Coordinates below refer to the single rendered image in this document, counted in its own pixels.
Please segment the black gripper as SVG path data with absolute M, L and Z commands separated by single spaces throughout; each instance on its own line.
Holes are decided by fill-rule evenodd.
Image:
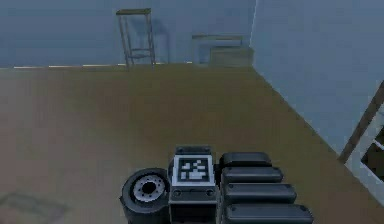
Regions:
M 169 224 L 168 193 L 165 169 L 146 168 L 133 173 L 119 197 L 127 224 Z

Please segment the white room door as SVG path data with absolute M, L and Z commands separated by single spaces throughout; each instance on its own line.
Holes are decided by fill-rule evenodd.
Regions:
M 384 207 L 384 80 L 378 82 L 368 97 L 338 161 Z

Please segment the tall olive-top stool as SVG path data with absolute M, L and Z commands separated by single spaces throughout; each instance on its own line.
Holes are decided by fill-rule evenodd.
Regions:
M 134 9 L 119 9 L 115 15 L 118 19 L 119 33 L 122 42 L 122 48 L 124 53 L 124 60 L 126 68 L 130 65 L 134 65 L 135 59 L 149 58 L 152 66 L 156 63 L 155 49 L 154 49 L 154 36 L 153 26 L 151 19 L 150 8 L 134 8 Z M 133 48 L 131 43 L 131 37 L 129 35 L 127 16 L 143 16 L 145 18 L 145 24 L 147 26 L 147 48 Z

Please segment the low olive side table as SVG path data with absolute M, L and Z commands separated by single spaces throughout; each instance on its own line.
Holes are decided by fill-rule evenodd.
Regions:
M 195 62 L 193 64 L 202 67 L 249 67 L 253 62 L 254 51 L 243 44 L 242 35 L 231 34 L 193 34 L 191 36 L 191 59 L 195 59 L 196 41 L 238 41 L 236 46 L 213 46 L 209 50 L 207 62 Z

